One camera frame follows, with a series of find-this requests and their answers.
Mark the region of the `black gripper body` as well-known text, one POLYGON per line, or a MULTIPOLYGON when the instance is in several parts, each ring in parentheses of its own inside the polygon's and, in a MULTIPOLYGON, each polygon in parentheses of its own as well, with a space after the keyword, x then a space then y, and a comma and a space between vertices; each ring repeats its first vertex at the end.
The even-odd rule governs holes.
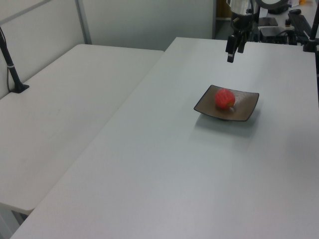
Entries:
POLYGON ((233 33, 231 37, 246 37, 248 38, 253 24, 253 15, 241 15, 235 12, 232 13, 231 17, 231 28, 233 29, 233 33))

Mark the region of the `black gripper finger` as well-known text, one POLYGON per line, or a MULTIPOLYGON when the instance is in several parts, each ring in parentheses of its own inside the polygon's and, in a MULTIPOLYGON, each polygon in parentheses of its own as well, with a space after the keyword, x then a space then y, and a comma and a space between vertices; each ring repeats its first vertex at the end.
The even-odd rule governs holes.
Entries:
POLYGON ((228 36, 225 52, 227 52, 227 62, 233 63, 235 54, 236 37, 228 36))
POLYGON ((238 47, 237 47, 237 52, 238 53, 243 53, 244 52, 244 48, 245 48, 246 42, 247 42, 247 35, 244 34, 239 39, 239 43, 238 43, 238 47))

